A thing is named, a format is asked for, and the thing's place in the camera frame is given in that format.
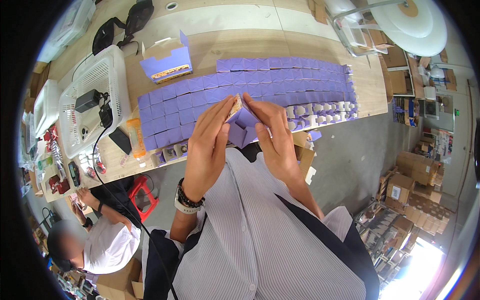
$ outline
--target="black bag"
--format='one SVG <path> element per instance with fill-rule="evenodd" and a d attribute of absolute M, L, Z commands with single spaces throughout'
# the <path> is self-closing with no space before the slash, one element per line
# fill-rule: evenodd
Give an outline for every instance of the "black bag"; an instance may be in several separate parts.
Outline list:
<path fill-rule="evenodd" d="M 100 51 L 107 48 L 113 43 L 113 25 L 116 24 L 119 28 L 125 29 L 125 37 L 123 41 L 117 43 L 118 47 L 125 46 L 133 39 L 133 34 L 139 30 L 142 30 L 147 24 L 148 20 L 153 14 L 152 0 L 143 0 L 134 4 L 127 17 L 126 24 L 122 23 L 117 17 L 113 17 L 106 21 L 96 32 L 93 40 L 92 52 L 93 55 L 97 55 Z"/>

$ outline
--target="red stool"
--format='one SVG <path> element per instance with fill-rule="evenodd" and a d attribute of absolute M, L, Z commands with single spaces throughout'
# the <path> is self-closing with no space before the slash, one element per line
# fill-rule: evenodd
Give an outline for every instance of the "red stool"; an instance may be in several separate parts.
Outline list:
<path fill-rule="evenodd" d="M 148 215 L 153 211 L 155 206 L 158 204 L 158 198 L 153 197 L 152 193 L 150 192 L 150 189 L 146 185 L 146 182 L 147 182 L 147 177 L 144 175 L 140 175 L 135 179 L 135 181 L 133 182 L 132 188 L 128 191 L 128 197 L 130 198 L 130 201 L 133 203 L 133 205 L 137 209 L 142 223 L 145 220 L 147 220 Z M 140 189 L 142 189 L 145 192 L 145 195 L 148 197 L 148 201 L 150 201 L 150 207 L 146 212 L 142 212 L 140 209 L 138 209 L 137 204 L 135 203 L 135 196 L 137 195 Z"/>

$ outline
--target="striped shirt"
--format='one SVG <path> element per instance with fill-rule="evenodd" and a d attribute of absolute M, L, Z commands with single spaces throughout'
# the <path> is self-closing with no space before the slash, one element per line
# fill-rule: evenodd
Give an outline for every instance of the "striped shirt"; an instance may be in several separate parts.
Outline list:
<path fill-rule="evenodd" d="M 224 169 L 190 233 L 202 230 L 198 243 L 182 255 L 183 245 L 173 241 L 182 257 L 173 279 L 179 299 L 365 299 L 362 279 L 277 195 L 318 220 L 271 175 L 263 153 L 250 163 L 238 150 L 226 150 Z M 321 222 L 343 242 L 352 218 L 341 206 Z"/>

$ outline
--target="smartphone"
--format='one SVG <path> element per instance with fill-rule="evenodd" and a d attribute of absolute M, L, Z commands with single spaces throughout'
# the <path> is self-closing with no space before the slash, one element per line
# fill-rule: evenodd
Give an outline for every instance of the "smartphone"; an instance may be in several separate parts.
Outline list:
<path fill-rule="evenodd" d="M 123 133 L 123 131 L 117 127 L 114 132 L 108 135 L 112 141 L 117 144 L 120 149 L 125 152 L 126 155 L 130 155 L 132 152 L 132 145 L 130 144 L 130 138 Z"/>

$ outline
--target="white t-shirt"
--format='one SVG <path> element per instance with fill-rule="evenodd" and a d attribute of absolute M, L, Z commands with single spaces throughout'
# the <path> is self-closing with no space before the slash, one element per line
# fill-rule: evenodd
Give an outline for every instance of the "white t-shirt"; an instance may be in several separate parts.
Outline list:
<path fill-rule="evenodd" d="M 83 269 L 93 274 L 121 270 L 137 251 L 140 233 L 133 224 L 129 232 L 123 223 L 113 224 L 106 217 L 100 217 L 88 232 Z"/>

